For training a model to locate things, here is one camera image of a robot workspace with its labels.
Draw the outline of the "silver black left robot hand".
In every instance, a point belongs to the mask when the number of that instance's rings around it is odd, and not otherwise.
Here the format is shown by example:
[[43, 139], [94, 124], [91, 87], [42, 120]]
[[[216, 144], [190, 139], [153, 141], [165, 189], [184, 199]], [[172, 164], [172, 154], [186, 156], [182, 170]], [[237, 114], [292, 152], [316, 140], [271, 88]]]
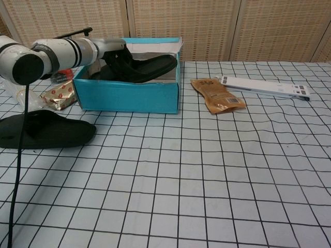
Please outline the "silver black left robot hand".
[[106, 65], [95, 73], [95, 78], [100, 80], [125, 80], [134, 73], [130, 63], [133, 61], [126, 41], [122, 38], [95, 38], [92, 42], [98, 50], [98, 59], [105, 61]]

